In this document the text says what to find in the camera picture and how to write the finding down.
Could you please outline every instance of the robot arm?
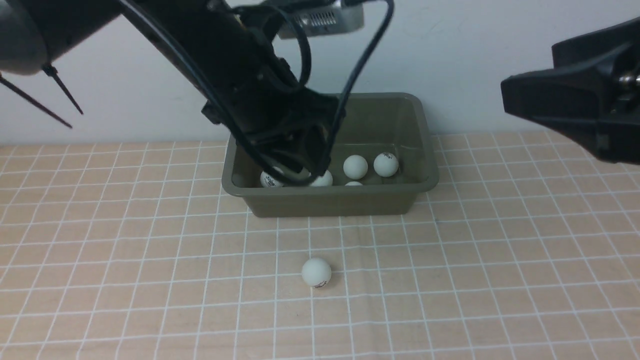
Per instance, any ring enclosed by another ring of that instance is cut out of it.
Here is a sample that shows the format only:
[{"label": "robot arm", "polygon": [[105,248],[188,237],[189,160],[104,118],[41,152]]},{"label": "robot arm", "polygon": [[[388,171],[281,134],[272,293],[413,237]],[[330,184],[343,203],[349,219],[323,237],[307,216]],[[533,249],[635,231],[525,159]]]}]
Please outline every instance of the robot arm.
[{"label": "robot arm", "polygon": [[[231,8],[224,0],[0,0],[0,70],[44,70],[75,104],[51,63],[122,14],[205,96],[202,113],[212,123],[227,126],[275,179],[304,185],[329,165],[345,103],[389,25],[393,0],[386,0],[387,16],[340,97],[305,86],[311,71],[307,36],[360,28],[366,1],[372,0],[267,0]],[[299,79],[273,52],[278,32],[298,39]],[[0,83],[14,87],[1,77]]]},{"label": "robot arm", "polygon": [[502,82],[505,111],[602,161],[640,164],[640,18],[560,42],[552,52],[553,69]]}]

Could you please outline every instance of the white grid line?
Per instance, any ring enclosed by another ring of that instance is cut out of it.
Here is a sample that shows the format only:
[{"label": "white grid line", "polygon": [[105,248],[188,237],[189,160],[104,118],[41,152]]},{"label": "white grid line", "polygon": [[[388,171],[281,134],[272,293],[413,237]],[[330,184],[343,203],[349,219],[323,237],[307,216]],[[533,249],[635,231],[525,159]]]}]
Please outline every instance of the white grid line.
[{"label": "white grid line", "polygon": [[194,346],[193,349],[193,360],[196,360],[198,357],[198,347],[200,345],[200,337],[201,337],[201,332],[202,332],[202,322],[204,320],[204,309],[205,309],[205,305],[207,303],[207,291],[209,288],[209,278],[211,277],[210,275],[210,271],[211,271],[211,261],[213,260],[214,256],[213,256],[213,248],[214,248],[214,244],[216,242],[216,229],[218,227],[218,213],[220,213],[220,195],[222,194],[222,185],[220,186],[220,188],[218,189],[218,203],[216,205],[216,219],[215,222],[213,224],[213,234],[211,235],[211,247],[209,248],[209,262],[207,264],[207,280],[204,283],[204,291],[202,294],[202,309],[200,310],[200,320],[198,321],[198,335],[196,336],[196,345]]},{"label": "white grid line", "polygon": [[[120,149],[118,149],[118,152],[116,153],[116,158],[114,159],[114,163],[115,163],[116,161],[118,161],[118,157],[120,156],[120,151],[119,151],[119,150],[120,150]],[[108,177],[108,179],[111,179],[111,176],[112,176],[112,175],[113,175],[113,170],[109,173],[109,177]],[[107,188],[107,187],[106,187],[106,185],[105,185],[105,187],[102,189],[102,195],[100,196],[100,199],[101,199],[101,200],[102,200],[102,198],[104,197],[104,192],[105,192],[106,188]],[[133,194],[133,191],[134,191],[134,190],[135,190],[135,187],[131,189],[131,194]],[[127,209],[129,209],[129,204],[130,204],[130,203],[131,203],[131,201],[127,202],[127,206],[126,206],[125,211],[127,211]],[[101,204],[101,202],[100,202],[100,201],[98,201],[98,204],[97,204],[97,206],[95,207],[95,210],[93,211],[93,216],[92,216],[92,218],[95,218],[96,214],[98,213],[98,209],[100,208],[100,204]],[[122,232],[122,227],[123,227],[123,225],[124,225],[124,221],[120,223],[120,227],[118,228],[118,234],[120,234],[120,233]],[[80,256],[82,255],[82,249],[84,248],[84,245],[86,245],[86,244],[87,244],[87,242],[86,242],[86,239],[85,239],[85,241],[83,242],[82,248],[81,248],[81,250],[80,250],[80,251],[79,251],[79,253],[78,253],[78,259],[79,259],[79,258],[80,258]],[[105,267],[105,270],[104,270],[104,275],[102,276],[101,284],[100,284],[100,286],[98,287],[98,294],[96,295],[96,297],[95,297],[95,302],[93,303],[93,309],[92,309],[92,311],[91,311],[91,315],[90,315],[90,317],[89,317],[89,323],[87,324],[86,329],[84,330],[83,342],[81,343],[80,348],[79,348],[79,349],[78,349],[78,351],[76,352],[76,358],[80,357],[80,353],[82,352],[82,349],[83,349],[84,343],[86,342],[86,337],[89,335],[89,330],[91,329],[91,324],[92,324],[92,322],[93,322],[93,316],[94,316],[94,314],[96,313],[96,309],[97,309],[97,306],[98,306],[98,302],[100,301],[100,296],[102,295],[102,290],[104,289],[104,283],[105,283],[105,280],[107,279],[107,274],[109,273],[109,267],[110,267],[110,265],[112,264],[113,254],[115,254],[115,251],[116,251],[117,246],[118,246],[118,240],[115,240],[115,241],[113,242],[113,247],[111,248],[111,254],[109,255],[109,261],[107,261],[107,262],[106,262],[106,267]],[[74,274],[75,270],[76,270],[76,269],[74,268],[74,269],[73,269],[73,271],[71,271],[71,274],[72,274],[72,275],[71,275],[71,277],[73,276],[73,274]]]},{"label": "white grid line", "polygon": [[378,242],[376,241],[376,232],[373,227],[373,217],[369,217],[370,227],[371,227],[371,238],[373,240],[374,245],[374,253],[376,255],[376,268],[378,271],[378,282],[380,284],[380,294],[382,295],[382,307],[385,310],[385,323],[387,325],[387,339],[389,341],[389,350],[391,351],[391,359],[396,360],[396,353],[394,352],[394,342],[391,338],[391,327],[389,326],[389,313],[387,311],[387,299],[385,298],[385,288],[382,285],[382,269],[380,268],[380,255],[378,254],[378,249],[376,245]]},{"label": "white grid line", "polygon": [[238,348],[238,333],[240,331],[240,303],[242,302],[242,294],[243,294],[243,286],[244,286],[244,267],[246,265],[246,239],[247,239],[247,227],[249,226],[249,209],[246,210],[246,218],[244,220],[244,244],[243,244],[243,254],[242,254],[242,268],[240,269],[240,290],[238,291],[238,309],[236,312],[236,335],[234,336],[234,357],[233,360],[237,359],[237,348]]}]

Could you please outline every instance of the plastic bin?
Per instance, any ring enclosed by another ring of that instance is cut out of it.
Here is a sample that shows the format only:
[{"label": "plastic bin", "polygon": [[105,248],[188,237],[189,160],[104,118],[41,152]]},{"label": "plastic bin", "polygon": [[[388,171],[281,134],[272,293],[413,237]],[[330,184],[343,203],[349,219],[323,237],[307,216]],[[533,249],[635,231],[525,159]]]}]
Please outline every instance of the plastic bin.
[{"label": "plastic bin", "polygon": [[[396,175],[378,176],[373,161],[381,152],[395,154]],[[350,181],[344,160],[353,154],[369,162],[365,186]],[[419,193],[438,183],[438,166],[420,100],[404,93],[353,94],[332,151],[329,171],[333,186],[263,188],[262,170],[231,138],[222,175],[222,187],[242,197],[256,217],[327,217],[404,214]]]}]

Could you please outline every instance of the ping pong ball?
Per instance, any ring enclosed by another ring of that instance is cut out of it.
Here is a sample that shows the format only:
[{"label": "ping pong ball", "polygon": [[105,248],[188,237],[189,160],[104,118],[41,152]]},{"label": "ping pong ball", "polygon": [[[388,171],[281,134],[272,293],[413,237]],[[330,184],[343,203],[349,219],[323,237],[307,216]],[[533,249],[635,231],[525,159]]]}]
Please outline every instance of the ping pong ball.
[{"label": "ping pong ball", "polygon": [[311,258],[302,266],[302,279],[312,288],[322,288],[331,280],[331,266],[321,258]]},{"label": "ping pong ball", "polygon": [[[274,169],[276,169],[279,173],[283,174],[282,169],[280,168],[274,168]],[[263,188],[281,188],[283,184],[280,181],[277,181],[276,179],[271,177],[271,175],[263,171],[260,174],[260,185],[262,185]]]},{"label": "ping pong ball", "polygon": [[318,178],[311,183],[311,186],[331,186],[333,185],[333,175],[327,170],[323,176],[318,176]]},{"label": "ping pong ball", "polygon": [[367,175],[367,171],[369,169],[369,164],[367,164],[367,160],[365,160],[360,155],[351,155],[344,160],[344,164],[342,165],[342,169],[344,174],[347,175],[348,178],[352,180],[359,180]]},{"label": "ping pong ball", "polygon": [[381,177],[393,176],[398,171],[398,167],[398,159],[390,152],[383,152],[373,161],[373,169]]}]

